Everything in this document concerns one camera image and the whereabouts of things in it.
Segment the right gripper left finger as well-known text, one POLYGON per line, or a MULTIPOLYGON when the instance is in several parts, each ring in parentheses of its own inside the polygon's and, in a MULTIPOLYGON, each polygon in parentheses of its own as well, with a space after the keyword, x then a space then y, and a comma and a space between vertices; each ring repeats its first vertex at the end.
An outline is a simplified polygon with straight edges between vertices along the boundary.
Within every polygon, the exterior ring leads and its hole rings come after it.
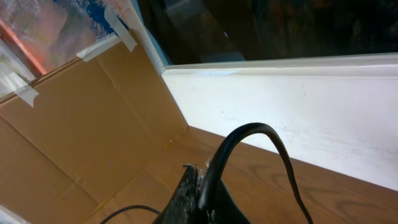
POLYGON ((198 211, 199 181, 196 166, 183 165, 185 172, 166 207, 153 221, 155 224, 192 224, 200 218, 198 211))

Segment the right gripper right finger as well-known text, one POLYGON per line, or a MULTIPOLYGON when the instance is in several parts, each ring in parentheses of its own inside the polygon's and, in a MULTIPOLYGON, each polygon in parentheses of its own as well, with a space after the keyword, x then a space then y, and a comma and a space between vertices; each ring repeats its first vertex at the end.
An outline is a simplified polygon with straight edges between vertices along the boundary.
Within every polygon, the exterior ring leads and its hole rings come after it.
POLYGON ((248 224, 250 221, 235 204, 222 178, 217 182, 211 180, 211 159, 206 162, 206 173, 203 178, 203 211, 208 223, 215 224, 248 224))

